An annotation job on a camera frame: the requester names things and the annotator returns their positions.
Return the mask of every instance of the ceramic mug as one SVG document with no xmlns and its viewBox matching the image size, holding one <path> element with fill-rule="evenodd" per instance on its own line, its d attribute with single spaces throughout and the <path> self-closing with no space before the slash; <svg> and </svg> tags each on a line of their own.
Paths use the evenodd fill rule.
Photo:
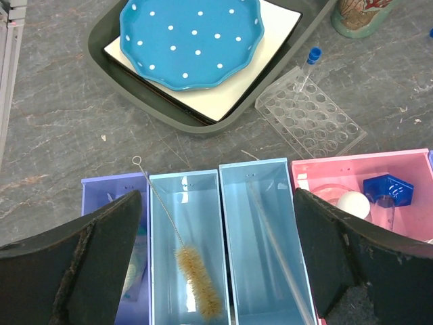
<svg viewBox="0 0 433 325">
<path fill-rule="evenodd" d="M 338 0 L 331 16 L 341 35 L 360 39 L 373 34 L 401 0 Z"/>
</svg>

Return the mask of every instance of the polka dot plate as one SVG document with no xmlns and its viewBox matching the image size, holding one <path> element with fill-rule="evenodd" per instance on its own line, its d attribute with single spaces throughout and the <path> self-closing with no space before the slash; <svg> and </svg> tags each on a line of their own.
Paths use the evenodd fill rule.
<svg viewBox="0 0 433 325">
<path fill-rule="evenodd" d="M 215 87 L 245 68 L 264 31 L 259 0 L 129 0 L 120 13 L 122 53 L 174 91 Z"/>
</svg>

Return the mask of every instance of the wire handle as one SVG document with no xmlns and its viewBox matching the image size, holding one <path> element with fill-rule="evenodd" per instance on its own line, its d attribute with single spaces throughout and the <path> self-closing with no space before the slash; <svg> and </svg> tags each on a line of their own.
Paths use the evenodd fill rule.
<svg viewBox="0 0 433 325">
<path fill-rule="evenodd" d="M 173 221 L 173 218 L 171 217 L 171 214 L 169 213 L 168 209 L 166 208 L 165 204 L 163 203 L 160 195 L 158 194 L 158 192 L 156 191 L 156 188 L 154 187 L 154 185 L 152 184 L 152 182 L 150 181 L 149 176 L 147 176 L 146 172 L 144 171 L 143 167 L 141 166 L 141 157 L 140 156 L 134 156 L 133 157 L 133 164 L 137 165 L 140 168 L 140 171 L 143 173 L 143 176 L 146 178 L 146 181 L 149 183 L 150 188 L 152 189 L 152 191 L 154 192 L 156 198 L 158 199 L 158 201 L 160 201 L 160 204 L 162 205 L 162 208 L 164 209 L 165 213 L 167 214 L 168 219 L 171 222 L 171 225 L 173 226 L 173 229 L 176 232 L 176 236 L 177 239 L 179 239 L 179 242 L 181 243 L 182 247 L 185 247 L 183 241 L 182 241 L 182 237 L 179 234 L 179 231 L 177 230 L 177 227 L 175 225 L 175 222 Z"/>
</svg>

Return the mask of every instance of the dark gray tray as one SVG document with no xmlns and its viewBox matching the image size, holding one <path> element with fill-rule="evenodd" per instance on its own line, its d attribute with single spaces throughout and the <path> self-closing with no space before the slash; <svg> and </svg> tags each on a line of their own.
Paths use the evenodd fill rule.
<svg viewBox="0 0 433 325">
<path fill-rule="evenodd" d="M 290 58 L 299 50 L 323 17 L 337 0 L 271 0 L 271 3 L 302 12 L 303 16 L 288 42 L 283 44 L 274 58 L 258 76 L 239 101 L 237 108 L 222 121 L 203 125 L 186 111 L 176 107 L 166 98 L 144 87 L 142 82 L 111 61 L 104 47 L 120 34 L 119 15 L 127 0 L 114 2 L 90 26 L 85 36 L 84 55 L 92 68 L 117 92 L 134 105 L 162 122 L 195 135 L 215 135 L 226 129 L 250 107 L 256 98 L 284 69 Z"/>
</svg>

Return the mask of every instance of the blue plastic bin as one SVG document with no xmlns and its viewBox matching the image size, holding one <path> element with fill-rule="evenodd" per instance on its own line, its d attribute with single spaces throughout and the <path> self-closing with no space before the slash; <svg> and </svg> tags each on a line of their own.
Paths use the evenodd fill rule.
<svg viewBox="0 0 433 325">
<path fill-rule="evenodd" d="M 428 153 L 428 160 L 430 161 L 430 165 L 432 166 L 432 169 L 433 169 L 433 150 L 431 150 Z"/>
<path fill-rule="evenodd" d="M 287 160 L 221 165 L 220 178 L 236 324 L 304 324 L 301 309 L 316 324 Z"/>
<path fill-rule="evenodd" d="M 150 179 L 184 243 L 198 249 L 219 293 L 223 314 L 211 324 L 228 325 L 230 311 L 218 171 L 153 175 Z M 175 251 L 181 245 L 153 192 L 150 202 L 152 324 L 207 324 L 196 307 L 191 286 L 179 271 Z"/>
<path fill-rule="evenodd" d="M 143 215 L 141 216 L 140 226 L 149 229 L 149 185 L 141 173 L 131 173 L 123 175 L 113 175 L 106 177 L 96 177 L 82 179 L 83 201 L 82 215 L 92 213 L 98 208 L 108 204 L 132 190 L 141 192 L 143 203 Z M 118 307 L 115 325 L 147 325 L 150 324 L 150 245 L 147 236 L 147 267 L 143 275 L 136 301 L 121 301 Z"/>
</svg>

